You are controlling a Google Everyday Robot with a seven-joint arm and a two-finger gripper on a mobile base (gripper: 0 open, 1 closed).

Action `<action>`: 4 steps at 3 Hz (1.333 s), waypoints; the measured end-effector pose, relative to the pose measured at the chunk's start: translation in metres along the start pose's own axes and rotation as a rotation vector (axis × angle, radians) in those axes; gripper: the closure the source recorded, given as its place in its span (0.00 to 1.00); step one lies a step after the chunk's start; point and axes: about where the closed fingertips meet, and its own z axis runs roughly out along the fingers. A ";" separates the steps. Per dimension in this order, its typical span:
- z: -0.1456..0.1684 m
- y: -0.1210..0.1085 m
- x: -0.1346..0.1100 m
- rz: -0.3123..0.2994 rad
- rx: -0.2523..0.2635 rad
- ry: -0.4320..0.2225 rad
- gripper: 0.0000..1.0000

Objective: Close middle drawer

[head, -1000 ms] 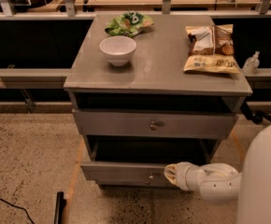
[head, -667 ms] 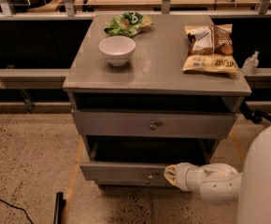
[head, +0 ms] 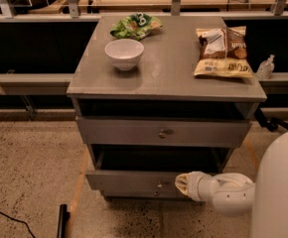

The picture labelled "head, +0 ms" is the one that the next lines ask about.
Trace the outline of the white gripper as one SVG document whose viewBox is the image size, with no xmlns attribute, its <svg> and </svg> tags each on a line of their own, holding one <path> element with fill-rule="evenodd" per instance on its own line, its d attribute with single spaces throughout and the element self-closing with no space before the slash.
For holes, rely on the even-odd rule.
<svg viewBox="0 0 288 238">
<path fill-rule="evenodd" d="M 178 190 L 194 201 L 207 201 L 208 197 L 211 195 L 210 183 L 212 177 L 208 174 L 202 172 L 191 172 L 189 174 L 180 174 L 176 176 L 175 185 L 176 186 L 186 186 L 178 187 Z"/>
</svg>

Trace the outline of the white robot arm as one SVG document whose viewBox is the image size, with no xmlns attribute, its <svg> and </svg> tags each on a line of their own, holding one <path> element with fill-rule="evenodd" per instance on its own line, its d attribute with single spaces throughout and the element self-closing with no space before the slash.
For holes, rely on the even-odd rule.
<svg viewBox="0 0 288 238">
<path fill-rule="evenodd" d="M 221 215 L 251 213 L 250 238 L 288 238 L 288 132 L 266 149 L 256 180 L 239 173 L 178 175 L 176 188 Z"/>
</svg>

